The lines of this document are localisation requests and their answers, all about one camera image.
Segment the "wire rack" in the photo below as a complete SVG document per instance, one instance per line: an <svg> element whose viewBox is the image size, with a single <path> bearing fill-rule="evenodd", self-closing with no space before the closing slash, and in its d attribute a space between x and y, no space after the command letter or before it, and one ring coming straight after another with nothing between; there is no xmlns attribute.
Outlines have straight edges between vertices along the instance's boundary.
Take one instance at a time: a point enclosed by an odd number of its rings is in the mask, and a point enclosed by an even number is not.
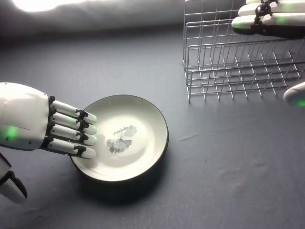
<svg viewBox="0 0 305 229"><path fill-rule="evenodd" d="M302 78L304 40L237 34L231 23L245 2L220 2L185 1L183 65L189 102L192 95L220 99L231 94L234 99L254 92L263 97L267 90L277 95Z"/></svg>

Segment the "gray tablecloth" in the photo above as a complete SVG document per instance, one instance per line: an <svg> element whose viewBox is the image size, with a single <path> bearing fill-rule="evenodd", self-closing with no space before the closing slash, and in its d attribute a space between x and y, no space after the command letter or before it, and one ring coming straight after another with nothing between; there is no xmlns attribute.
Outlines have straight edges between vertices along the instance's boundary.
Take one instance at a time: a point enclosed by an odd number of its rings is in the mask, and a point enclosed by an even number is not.
<svg viewBox="0 0 305 229"><path fill-rule="evenodd" d="M69 157L1 148L27 188L0 197L1 229L305 228L304 109L266 93L194 97L188 104L181 27L4 44L1 81L34 87L78 108L114 94L155 104L170 142L135 183L101 185Z"/></svg>

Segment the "white robotic hand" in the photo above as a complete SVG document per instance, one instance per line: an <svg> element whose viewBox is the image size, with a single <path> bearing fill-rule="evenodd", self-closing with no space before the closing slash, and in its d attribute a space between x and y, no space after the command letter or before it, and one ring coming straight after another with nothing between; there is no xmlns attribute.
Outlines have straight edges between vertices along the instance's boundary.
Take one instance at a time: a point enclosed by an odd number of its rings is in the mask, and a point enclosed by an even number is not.
<svg viewBox="0 0 305 229"><path fill-rule="evenodd" d="M247 0L232 21L235 32L281 38L305 36L305 0Z"/></svg>
<svg viewBox="0 0 305 229"><path fill-rule="evenodd" d="M94 158L95 151L87 146L96 144L96 121L96 116L34 88L0 83L0 146ZM27 193L10 167L0 155L0 193L21 202Z"/></svg>

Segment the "ceramic dish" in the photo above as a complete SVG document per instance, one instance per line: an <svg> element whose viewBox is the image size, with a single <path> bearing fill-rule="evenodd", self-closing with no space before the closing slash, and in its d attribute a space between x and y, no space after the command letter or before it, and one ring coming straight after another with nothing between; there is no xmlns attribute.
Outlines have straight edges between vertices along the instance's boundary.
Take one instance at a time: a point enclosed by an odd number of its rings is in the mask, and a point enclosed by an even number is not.
<svg viewBox="0 0 305 229"><path fill-rule="evenodd" d="M131 95L98 100L85 111L97 116L95 159L72 157L85 175L104 182L140 176L161 160L168 145L168 128L150 102Z"/></svg>

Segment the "ginkgo leaf illustration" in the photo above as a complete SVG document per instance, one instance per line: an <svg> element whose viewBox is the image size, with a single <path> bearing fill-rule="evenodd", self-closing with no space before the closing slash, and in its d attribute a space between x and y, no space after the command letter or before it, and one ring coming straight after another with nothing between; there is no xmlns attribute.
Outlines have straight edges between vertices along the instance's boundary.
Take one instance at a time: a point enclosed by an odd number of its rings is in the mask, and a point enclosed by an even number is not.
<svg viewBox="0 0 305 229"><path fill-rule="evenodd" d="M132 144L132 140L123 140L123 139L109 139L107 140L107 146L109 147L110 152L121 153L125 149L128 149Z"/></svg>
<svg viewBox="0 0 305 229"><path fill-rule="evenodd" d="M135 133L137 132L137 128L133 125L129 126L128 128L126 128L124 135L126 137L131 137L133 136Z"/></svg>

